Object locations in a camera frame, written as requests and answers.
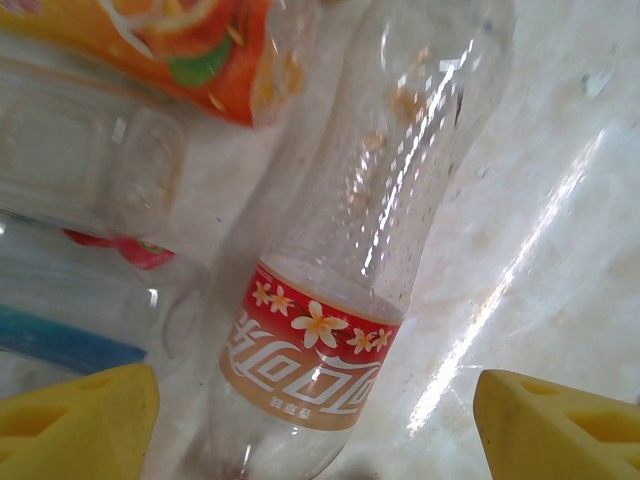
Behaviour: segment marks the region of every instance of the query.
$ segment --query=white flower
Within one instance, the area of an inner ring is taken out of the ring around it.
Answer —
[[[337,317],[325,317],[322,313],[322,305],[315,300],[309,302],[310,317],[298,317],[291,326],[296,330],[306,330],[304,333],[305,348],[313,347],[318,339],[331,348],[338,344],[331,333],[333,330],[343,330],[349,326],[347,322]]]
[[[384,331],[384,328],[381,328],[378,332],[378,338],[373,341],[373,346],[377,348],[378,352],[382,350],[382,347],[386,347],[389,342],[389,337],[391,336],[391,330],[388,332]]]
[[[271,301],[271,295],[269,295],[269,291],[271,290],[271,284],[265,283],[264,285],[260,282],[256,282],[256,290],[251,295],[256,299],[256,306],[259,307],[263,303],[265,305],[269,305]]]
[[[272,294],[271,297],[271,313],[276,313],[280,310],[280,313],[285,317],[289,316],[288,308],[291,306],[292,300],[284,296],[284,288],[278,285],[276,288],[276,293]]]
[[[375,335],[375,333],[365,335],[364,332],[359,328],[354,328],[353,332],[356,334],[356,336],[349,340],[347,344],[354,345],[356,347],[355,354],[358,355],[362,350],[370,352],[373,348],[371,338]]]

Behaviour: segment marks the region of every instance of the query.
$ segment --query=red label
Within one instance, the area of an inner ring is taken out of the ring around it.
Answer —
[[[141,270],[153,270],[175,257],[175,253],[171,250],[139,240],[108,240],[67,229],[64,232],[74,242],[85,247],[115,248],[131,265]]]
[[[398,329],[347,313],[260,265],[220,365],[262,410],[307,428],[344,430],[360,416]]]

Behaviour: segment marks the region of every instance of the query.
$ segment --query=yellow plastic piece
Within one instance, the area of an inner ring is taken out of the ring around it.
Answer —
[[[473,403],[494,480],[640,480],[640,408],[511,372]]]
[[[158,407],[146,365],[0,400],[0,480],[138,480]]]

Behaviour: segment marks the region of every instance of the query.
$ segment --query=plastic bottle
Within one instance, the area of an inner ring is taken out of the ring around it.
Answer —
[[[0,351],[0,398],[21,395],[76,377],[52,365]]]
[[[144,270],[115,248],[0,215],[0,350],[80,375],[137,362],[174,371],[197,335],[207,273],[148,250],[162,261]]]
[[[0,210],[92,235],[150,235],[180,184],[185,128],[133,91],[0,57]]]
[[[309,479],[340,452],[408,308],[434,214],[499,102],[509,0],[378,0],[322,146],[261,256],[211,390],[221,479]]]

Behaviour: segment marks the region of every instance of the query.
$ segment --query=white surface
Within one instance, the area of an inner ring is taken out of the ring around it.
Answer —
[[[158,238],[214,265],[210,331],[162,385],[145,480],[209,478],[208,372],[260,246],[313,157],[365,3],[325,18],[309,92],[280,147],[278,128],[190,114],[182,195]],[[471,413],[483,368],[627,401],[640,392],[640,7],[516,5],[509,89],[451,185],[406,324],[323,479],[489,478]]]

